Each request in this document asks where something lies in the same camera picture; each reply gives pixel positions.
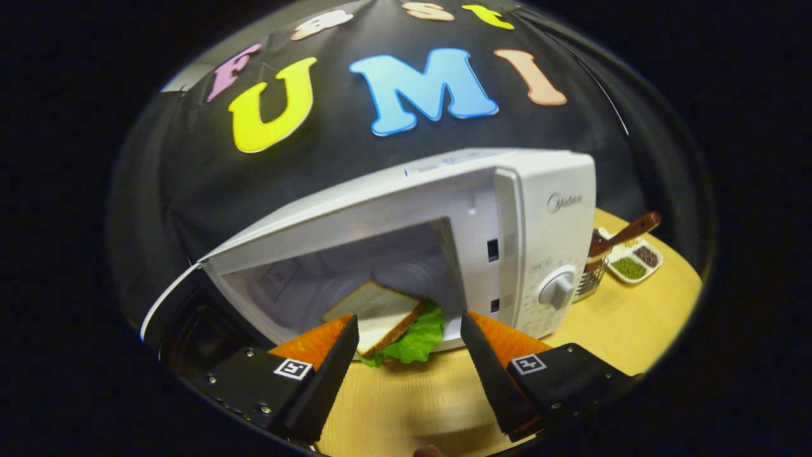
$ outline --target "bread slice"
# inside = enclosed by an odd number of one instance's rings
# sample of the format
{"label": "bread slice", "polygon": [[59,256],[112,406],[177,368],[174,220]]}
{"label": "bread slice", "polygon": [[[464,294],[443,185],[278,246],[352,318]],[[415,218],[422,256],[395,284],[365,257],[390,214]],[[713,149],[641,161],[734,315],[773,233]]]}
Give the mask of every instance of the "bread slice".
{"label": "bread slice", "polygon": [[397,341],[424,309],[425,303],[418,298],[366,281],[327,310],[322,321],[330,322],[348,313],[357,315],[358,354],[372,359],[376,352]]}

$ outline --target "microwave knob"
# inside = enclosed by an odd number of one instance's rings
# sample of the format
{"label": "microwave knob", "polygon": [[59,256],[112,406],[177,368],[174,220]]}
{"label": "microwave knob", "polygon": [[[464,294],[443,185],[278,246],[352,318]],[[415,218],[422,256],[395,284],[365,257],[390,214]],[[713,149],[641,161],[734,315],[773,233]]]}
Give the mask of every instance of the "microwave knob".
{"label": "microwave knob", "polygon": [[548,278],[539,288],[538,302],[559,310],[570,302],[575,293],[575,270],[569,266],[562,267]]}

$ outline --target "wooden spoon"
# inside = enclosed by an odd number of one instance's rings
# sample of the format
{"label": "wooden spoon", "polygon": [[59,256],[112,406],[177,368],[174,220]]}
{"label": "wooden spoon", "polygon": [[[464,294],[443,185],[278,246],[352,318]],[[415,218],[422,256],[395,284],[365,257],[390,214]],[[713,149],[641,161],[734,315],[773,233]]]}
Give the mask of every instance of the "wooden spoon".
{"label": "wooden spoon", "polygon": [[641,236],[643,233],[648,233],[656,229],[660,223],[660,220],[662,220],[662,216],[660,216],[659,212],[657,211],[645,213],[642,217],[629,224],[628,227],[620,230],[614,237],[611,237],[606,241],[592,243],[590,245],[589,257],[591,258],[603,254],[620,243],[633,240],[634,238]]}

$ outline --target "round table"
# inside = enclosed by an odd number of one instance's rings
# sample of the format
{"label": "round table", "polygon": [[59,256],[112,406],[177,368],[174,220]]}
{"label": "round table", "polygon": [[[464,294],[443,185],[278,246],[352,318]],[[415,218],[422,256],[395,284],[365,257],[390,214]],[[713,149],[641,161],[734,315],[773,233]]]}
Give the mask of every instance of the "round table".
{"label": "round table", "polygon": [[[610,233],[627,224],[595,212],[595,227]],[[702,281],[671,247],[643,237],[663,254],[659,270],[637,285],[607,271],[595,294],[573,303],[562,325],[542,341],[553,347],[575,342],[628,375],[651,367],[688,319]],[[410,457],[429,444],[449,457],[490,455],[519,444],[499,431],[465,348],[379,369],[352,362],[316,447],[336,457]]]}

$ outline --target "sandwich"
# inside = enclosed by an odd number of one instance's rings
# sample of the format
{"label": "sandwich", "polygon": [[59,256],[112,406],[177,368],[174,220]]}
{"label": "sandwich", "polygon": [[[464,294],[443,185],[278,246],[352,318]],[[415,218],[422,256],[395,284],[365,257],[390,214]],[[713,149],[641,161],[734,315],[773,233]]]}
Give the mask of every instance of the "sandwich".
{"label": "sandwich", "polygon": [[414,297],[366,281],[322,316],[330,322],[358,316],[357,353],[361,362],[380,367],[385,358],[425,362],[443,340],[443,313],[427,297]]}

